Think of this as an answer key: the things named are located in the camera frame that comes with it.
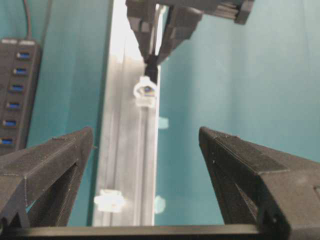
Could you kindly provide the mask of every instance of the black cable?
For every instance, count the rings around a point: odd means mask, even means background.
[[[31,31],[30,10],[29,10],[27,0],[23,0],[23,6],[24,6],[24,11],[25,11],[26,29],[27,29],[25,39],[30,40],[32,38],[32,31]]]

